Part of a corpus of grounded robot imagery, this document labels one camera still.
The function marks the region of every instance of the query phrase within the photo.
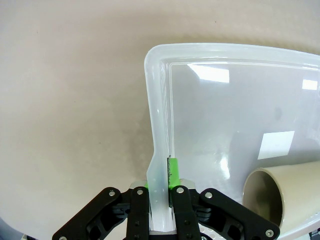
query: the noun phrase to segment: cup opening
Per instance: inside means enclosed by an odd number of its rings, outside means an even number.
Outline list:
[[[243,188],[242,204],[280,227],[282,197],[275,180],[267,172],[256,170],[249,175]]]

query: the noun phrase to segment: gray floor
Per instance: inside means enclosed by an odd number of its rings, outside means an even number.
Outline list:
[[[0,240],[21,240],[23,234],[8,224],[0,218]]]

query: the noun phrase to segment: white plastic tray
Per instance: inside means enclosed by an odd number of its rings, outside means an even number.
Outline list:
[[[198,192],[216,188],[239,203],[255,168],[320,160],[318,55],[241,44],[168,44],[152,48],[144,68],[154,230],[173,229],[169,155]],[[319,215],[281,238],[314,230]]]

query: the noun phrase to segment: screw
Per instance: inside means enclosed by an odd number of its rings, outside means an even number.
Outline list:
[[[272,231],[271,229],[269,229],[269,230],[267,230],[267,231],[265,232],[265,235],[266,235],[267,237],[269,237],[269,238],[273,237],[274,234],[275,234],[274,231]]]
[[[178,187],[178,188],[176,189],[176,192],[177,192],[178,194],[182,194],[184,191],[185,191],[185,190],[184,190],[182,187]]]
[[[207,199],[212,198],[212,193],[211,192],[206,192],[204,195]]]

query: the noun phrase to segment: cream cylinder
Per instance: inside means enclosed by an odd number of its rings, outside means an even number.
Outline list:
[[[242,204],[286,233],[320,213],[320,161],[258,168],[246,179]]]

